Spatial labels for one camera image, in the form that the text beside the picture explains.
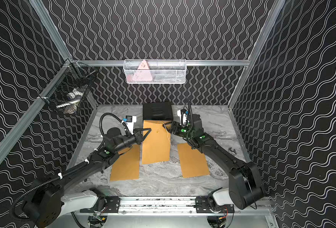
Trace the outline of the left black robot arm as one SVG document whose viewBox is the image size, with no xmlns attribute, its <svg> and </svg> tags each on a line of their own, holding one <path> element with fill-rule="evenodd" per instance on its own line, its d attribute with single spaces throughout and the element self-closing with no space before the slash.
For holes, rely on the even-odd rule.
<svg viewBox="0 0 336 228">
<path fill-rule="evenodd" d="M 106 116 L 119 121 L 125 134 L 116 127 L 105 132 L 102 123 Z M 119 159 L 120 151 L 141 145 L 151 133 L 151 128 L 130 129 L 124 120 L 112 113 L 102 114 L 99 129 L 102 142 L 83 162 L 62 173 L 34 180 L 29 190 L 13 200 L 9 209 L 13 219 L 32 221 L 39 228 L 47 227 L 61 214 L 65 205 L 62 197 L 68 189 L 112 166 Z"/>
</svg>

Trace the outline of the orange handled adjustable wrench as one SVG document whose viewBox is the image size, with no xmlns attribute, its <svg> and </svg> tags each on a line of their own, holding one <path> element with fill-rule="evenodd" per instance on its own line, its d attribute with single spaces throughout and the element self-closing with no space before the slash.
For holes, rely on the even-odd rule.
<svg viewBox="0 0 336 228">
<path fill-rule="evenodd" d="M 236 149 L 233 149 L 232 147 L 229 147 L 228 151 L 231 155 L 237 156 Z"/>
</svg>

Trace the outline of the silver object in black basket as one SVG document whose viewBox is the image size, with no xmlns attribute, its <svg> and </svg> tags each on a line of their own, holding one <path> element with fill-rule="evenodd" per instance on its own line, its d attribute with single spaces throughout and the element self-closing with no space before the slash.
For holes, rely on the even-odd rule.
<svg viewBox="0 0 336 228">
<path fill-rule="evenodd" d="M 63 101 L 56 106 L 57 110 L 62 111 L 63 114 L 74 114 L 78 109 L 78 105 L 83 95 L 84 92 L 81 92 L 78 89 L 73 89 L 73 91 L 67 95 L 68 100 Z"/>
</svg>

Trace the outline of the brown file bag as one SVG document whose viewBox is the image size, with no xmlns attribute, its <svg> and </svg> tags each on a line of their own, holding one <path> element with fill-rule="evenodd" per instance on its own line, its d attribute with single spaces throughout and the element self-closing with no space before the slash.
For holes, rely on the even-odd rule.
<svg viewBox="0 0 336 228">
<path fill-rule="evenodd" d="M 209 175 L 209 168 L 204 154 L 197 149 L 191 149 L 187 143 L 177 145 L 180 167 L 183 178 Z"/>
<path fill-rule="evenodd" d="M 133 145 L 131 148 L 119 152 L 118 160 L 113 164 L 110 181 L 125 181 L 139 179 L 140 146 Z"/>
<path fill-rule="evenodd" d="M 143 121 L 144 128 L 151 131 L 142 144 L 142 164 L 170 160 L 171 134 L 163 126 L 165 121 Z"/>
</svg>

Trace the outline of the black plastic tool case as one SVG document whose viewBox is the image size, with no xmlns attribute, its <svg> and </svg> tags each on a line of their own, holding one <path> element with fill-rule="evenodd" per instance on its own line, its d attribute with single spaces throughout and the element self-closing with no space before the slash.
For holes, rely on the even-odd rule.
<svg viewBox="0 0 336 228">
<path fill-rule="evenodd" d="M 143 120 L 173 121 L 170 101 L 143 104 Z"/>
</svg>

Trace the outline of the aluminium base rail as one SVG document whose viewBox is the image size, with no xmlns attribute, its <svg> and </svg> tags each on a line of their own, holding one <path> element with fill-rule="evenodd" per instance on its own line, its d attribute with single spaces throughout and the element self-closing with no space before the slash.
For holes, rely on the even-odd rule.
<svg viewBox="0 0 336 228">
<path fill-rule="evenodd" d="M 206 216 L 220 217 L 225 215 L 238 216 L 270 216 L 268 208 L 260 205 L 257 209 L 251 207 L 240 210 L 229 204 L 210 207 L 208 197 L 106 197 L 101 210 L 86 208 L 90 197 L 81 197 L 72 202 L 68 195 L 59 216 L 76 212 L 90 216 Z"/>
</svg>

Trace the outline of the pink triangular sheet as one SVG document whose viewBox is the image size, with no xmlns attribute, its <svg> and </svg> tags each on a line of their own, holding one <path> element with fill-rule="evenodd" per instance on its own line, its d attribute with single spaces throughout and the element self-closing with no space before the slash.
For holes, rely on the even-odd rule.
<svg viewBox="0 0 336 228">
<path fill-rule="evenodd" d="M 146 83 L 151 82 L 153 76 L 150 71 L 150 67 L 147 61 L 144 59 L 138 66 L 138 68 L 131 75 L 131 82 L 133 83 Z"/>
</svg>

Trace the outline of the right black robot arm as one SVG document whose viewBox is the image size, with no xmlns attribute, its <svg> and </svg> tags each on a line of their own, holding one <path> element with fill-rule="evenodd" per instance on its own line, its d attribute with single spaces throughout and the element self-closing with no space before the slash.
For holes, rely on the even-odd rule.
<svg viewBox="0 0 336 228">
<path fill-rule="evenodd" d="M 192 149 L 208 156 L 227 174 L 228 194 L 235 206 L 245 209 L 265 196 L 265 189 L 257 166 L 230 154 L 205 132 L 200 115 L 193 113 L 190 99 L 184 109 L 187 120 L 171 121 L 162 126 L 170 133 L 182 137 Z"/>
</svg>

